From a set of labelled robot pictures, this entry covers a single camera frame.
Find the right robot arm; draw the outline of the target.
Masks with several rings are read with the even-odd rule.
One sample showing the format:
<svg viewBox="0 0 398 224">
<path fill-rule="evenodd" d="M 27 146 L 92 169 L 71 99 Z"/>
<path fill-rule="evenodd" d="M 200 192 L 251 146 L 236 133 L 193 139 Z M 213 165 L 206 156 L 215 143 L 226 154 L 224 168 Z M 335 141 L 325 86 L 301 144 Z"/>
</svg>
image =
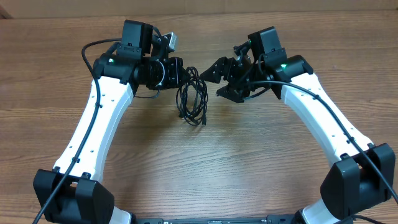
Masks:
<svg viewBox="0 0 398 224">
<path fill-rule="evenodd" d="M 217 95 L 236 103 L 273 91 L 303 121 L 330 166 L 319 200 L 293 215 L 269 215 L 267 223 L 353 223 L 363 210 L 397 198 L 392 148 L 374 144 L 348 121 L 309 63 L 301 55 L 287 56 L 274 27 L 250 34 L 234 52 L 233 58 L 219 58 L 201 79 L 227 81 Z"/>
</svg>

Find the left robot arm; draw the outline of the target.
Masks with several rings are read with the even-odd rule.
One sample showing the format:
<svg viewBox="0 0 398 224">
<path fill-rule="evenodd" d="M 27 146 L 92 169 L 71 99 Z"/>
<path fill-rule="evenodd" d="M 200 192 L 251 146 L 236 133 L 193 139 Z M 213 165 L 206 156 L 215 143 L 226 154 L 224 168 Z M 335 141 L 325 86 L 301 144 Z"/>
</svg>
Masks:
<svg viewBox="0 0 398 224">
<path fill-rule="evenodd" d="M 106 158 L 118 124 L 139 86 L 162 91 L 178 88 L 188 75 L 172 57 L 177 36 L 161 34 L 143 22 L 126 20 L 122 36 L 88 64 L 90 95 L 67 148 L 51 170 L 37 171 L 33 186 L 39 218 L 52 223 L 135 223 L 103 184 Z"/>
</svg>

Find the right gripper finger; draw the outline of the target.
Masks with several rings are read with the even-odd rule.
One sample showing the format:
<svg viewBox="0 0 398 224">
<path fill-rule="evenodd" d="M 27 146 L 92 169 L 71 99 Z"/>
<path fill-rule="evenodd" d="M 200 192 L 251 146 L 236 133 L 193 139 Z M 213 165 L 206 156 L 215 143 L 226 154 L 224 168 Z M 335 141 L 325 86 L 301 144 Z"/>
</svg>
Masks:
<svg viewBox="0 0 398 224">
<path fill-rule="evenodd" d="M 230 84 L 227 84 L 226 86 L 218 89 L 216 95 L 231 100 L 235 103 L 244 103 L 245 98 L 249 96 L 249 90 L 238 89 Z"/>
<path fill-rule="evenodd" d="M 199 78 L 207 82 L 220 83 L 221 77 L 226 78 L 228 76 L 230 66 L 230 59 L 221 57 L 210 68 L 201 73 Z"/>
</svg>

